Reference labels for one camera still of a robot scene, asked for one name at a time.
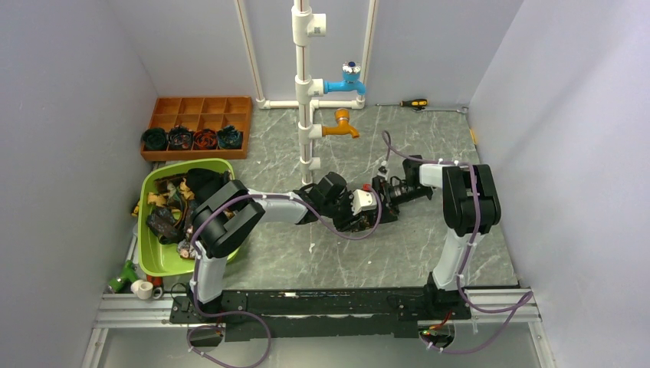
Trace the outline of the brown floral tie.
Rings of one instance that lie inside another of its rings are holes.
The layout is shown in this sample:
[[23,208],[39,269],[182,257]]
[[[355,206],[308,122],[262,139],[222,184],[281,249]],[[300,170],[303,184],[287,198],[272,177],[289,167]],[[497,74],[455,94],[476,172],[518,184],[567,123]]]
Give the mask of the brown floral tie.
[[374,215],[362,215],[356,223],[358,231],[365,231],[376,226],[376,217]]

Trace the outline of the orange wooden compartment tray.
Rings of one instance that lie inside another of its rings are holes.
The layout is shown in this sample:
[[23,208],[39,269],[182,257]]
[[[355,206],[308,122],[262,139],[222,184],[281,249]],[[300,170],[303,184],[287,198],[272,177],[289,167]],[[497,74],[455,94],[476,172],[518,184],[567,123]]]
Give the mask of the orange wooden compartment tray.
[[248,138],[251,125],[252,101],[249,96],[223,97],[161,97],[157,100],[149,128],[163,128],[167,134],[177,126],[184,126],[196,132],[212,129],[215,132],[232,125],[243,133],[241,149],[214,150],[144,150],[141,141],[141,156],[149,162],[194,159],[245,159],[248,155]]

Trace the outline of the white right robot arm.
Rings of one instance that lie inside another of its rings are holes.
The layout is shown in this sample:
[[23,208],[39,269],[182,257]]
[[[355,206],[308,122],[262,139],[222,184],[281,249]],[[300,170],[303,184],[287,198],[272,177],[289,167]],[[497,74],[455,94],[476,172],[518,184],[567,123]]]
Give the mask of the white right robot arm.
[[394,222],[399,206],[414,199],[430,199],[434,189],[442,193],[442,212],[447,234],[442,255],[428,274],[422,294],[399,297],[397,304],[415,316],[432,318],[460,314],[469,307],[464,299],[467,267],[475,248],[501,219],[501,205],[489,166],[457,162],[427,163],[420,156],[402,162],[405,176],[390,177],[381,168],[371,186],[379,194],[381,221]]

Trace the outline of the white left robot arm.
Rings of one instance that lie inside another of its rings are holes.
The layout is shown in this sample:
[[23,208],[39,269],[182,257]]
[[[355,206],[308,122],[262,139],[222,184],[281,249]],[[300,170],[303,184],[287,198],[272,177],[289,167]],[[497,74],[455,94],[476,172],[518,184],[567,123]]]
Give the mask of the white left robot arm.
[[341,238],[361,240],[374,233],[388,214],[379,190],[351,190],[334,172],[286,193],[259,192],[240,180],[230,180],[192,215],[191,244],[196,254],[189,282],[190,312],[202,322],[218,316],[228,256],[259,224],[321,222]]

